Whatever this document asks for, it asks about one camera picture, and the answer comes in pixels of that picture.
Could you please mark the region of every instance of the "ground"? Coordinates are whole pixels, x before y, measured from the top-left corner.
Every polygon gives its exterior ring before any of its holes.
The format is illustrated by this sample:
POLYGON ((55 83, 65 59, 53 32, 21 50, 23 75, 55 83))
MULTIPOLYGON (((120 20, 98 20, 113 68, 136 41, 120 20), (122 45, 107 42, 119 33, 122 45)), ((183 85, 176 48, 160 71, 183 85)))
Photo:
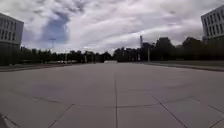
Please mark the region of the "ground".
POLYGON ((224 72, 88 64, 0 72, 20 128, 224 128, 224 72))

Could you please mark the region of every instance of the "pole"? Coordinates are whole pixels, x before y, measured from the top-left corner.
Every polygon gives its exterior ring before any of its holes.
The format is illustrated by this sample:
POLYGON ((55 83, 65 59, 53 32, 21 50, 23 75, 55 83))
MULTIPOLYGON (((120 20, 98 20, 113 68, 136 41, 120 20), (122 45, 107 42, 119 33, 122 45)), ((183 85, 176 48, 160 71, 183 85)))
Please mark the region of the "pole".
POLYGON ((52 43, 51 51, 53 52, 53 49, 54 49, 54 41, 55 41, 56 39, 55 39, 55 38, 51 38, 50 40, 52 41, 52 42, 51 42, 51 43, 52 43))

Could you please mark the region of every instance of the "white cloud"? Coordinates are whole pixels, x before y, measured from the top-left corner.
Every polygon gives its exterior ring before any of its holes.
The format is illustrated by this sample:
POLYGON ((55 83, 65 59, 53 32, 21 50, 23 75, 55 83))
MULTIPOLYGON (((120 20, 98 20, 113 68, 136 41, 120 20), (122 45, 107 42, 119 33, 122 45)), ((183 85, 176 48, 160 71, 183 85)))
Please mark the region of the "white cloud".
POLYGON ((55 50, 104 51, 137 47, 140 34, 146 41, 169 36, 174 44, 181 43, 186 36, 200 39, 200 16, 222 3, 222 0, 2 0, 0 12, 25 22, 26 46, 50 47, 48 41, 38 41, 46 25, 59 18, 55 12, 60 12, 69 18, 65 24, 68 39, 56 45, 55 50))

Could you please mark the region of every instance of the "road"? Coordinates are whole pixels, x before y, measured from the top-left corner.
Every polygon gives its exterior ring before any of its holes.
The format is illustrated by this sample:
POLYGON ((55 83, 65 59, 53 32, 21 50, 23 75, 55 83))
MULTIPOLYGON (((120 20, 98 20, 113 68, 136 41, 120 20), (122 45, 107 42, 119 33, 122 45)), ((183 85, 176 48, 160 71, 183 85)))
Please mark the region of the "road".
POLYGON ((89 64, 0 73, 20 128, 224 128, 224 72, 89 64))

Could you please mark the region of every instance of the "white building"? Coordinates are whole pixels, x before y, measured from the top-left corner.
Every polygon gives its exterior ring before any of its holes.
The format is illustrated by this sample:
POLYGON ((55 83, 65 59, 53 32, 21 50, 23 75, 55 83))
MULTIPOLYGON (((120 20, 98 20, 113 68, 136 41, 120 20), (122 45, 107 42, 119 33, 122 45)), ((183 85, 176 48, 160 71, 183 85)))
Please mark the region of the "white building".
POLYGON ((22 40, 23 22, 0 13, 0 65, 15 63, 22 40))
POLYGON ((204 40, 224 39, 224 5, 201 16, 204 40))

